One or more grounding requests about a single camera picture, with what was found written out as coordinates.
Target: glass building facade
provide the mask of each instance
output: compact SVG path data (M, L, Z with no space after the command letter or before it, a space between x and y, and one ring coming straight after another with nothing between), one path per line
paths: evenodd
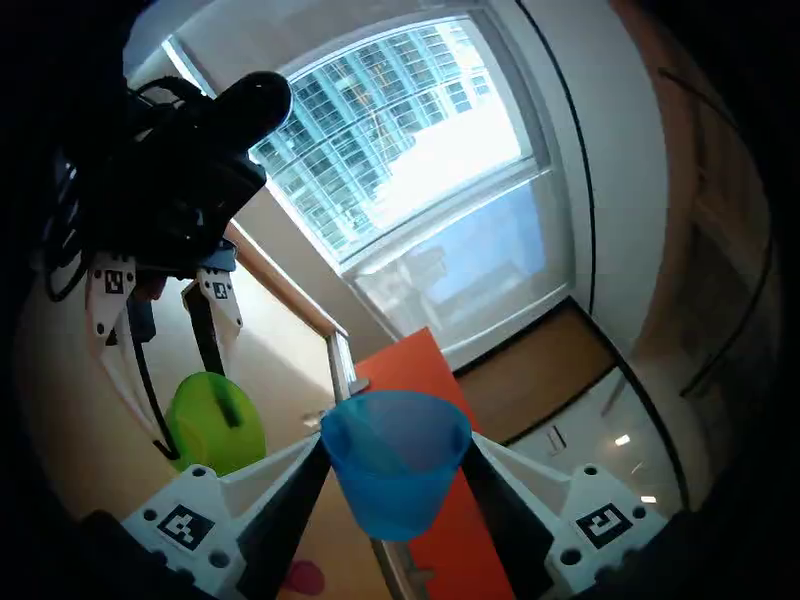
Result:
M378 187L415 134L496 94L459 21L360 45L294 80L292 90L287 123L251 153L340 261L379 233Z

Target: wall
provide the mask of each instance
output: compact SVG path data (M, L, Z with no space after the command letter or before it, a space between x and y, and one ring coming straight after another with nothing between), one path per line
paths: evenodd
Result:
M458 6L472 4L470 0ZM212 87L224 89L257 70L291 74L310 55L321 58L364 27L452 0L217 0L178 30ZM359 41L362 34L351 38Z
M354 361L367 358L394 341L322 259L269 190L262 188L253 196L236 215L236 222L347 330Z
M244 269L232 276L244 328L230 378L250 397L270 452L309 430L303 415L332 405L325 341L275 300ZM144 346L163 408L178 384L203 370L180 290L170 279L153 303L158 330ZM84 294L52 304L41 283L29 298L15 340L15 379L34 447L67 509L104 508L126 517L175 475L90 358Z
M133 73L169 35L212 0L158 0L136 20L122 54L125 75Z
M525 0L569 87L588 153L595 201L593 316L627 354L646 319L662 260L668 163L652 83L631 37L606 1ZM589 198L578 137L558 75L511 0L490 0L527 64L554 124L576 242L575 295L589 301Z

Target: glass window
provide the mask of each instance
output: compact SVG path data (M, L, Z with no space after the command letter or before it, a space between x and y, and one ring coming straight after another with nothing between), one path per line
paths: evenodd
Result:
M291 80L294 110L253 156L335 259L524 158L477 36L468 19L405 28Z

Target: orange board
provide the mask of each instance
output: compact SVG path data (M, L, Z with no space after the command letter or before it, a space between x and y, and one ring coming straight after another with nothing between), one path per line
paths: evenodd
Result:
M450 367L430 331L424 329L356 365L367 391L411 390L458 406L480 432ZM512 600L514 595L464 474L459 470L433 527L409 542L419 569L431 569L426 583L433 600Z

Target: plastic cup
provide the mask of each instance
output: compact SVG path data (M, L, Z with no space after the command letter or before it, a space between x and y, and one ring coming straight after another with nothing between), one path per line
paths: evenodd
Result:
M383 391L345 400L322 419L322 442L356 522L407 541L433 524L472 439L457 407Z

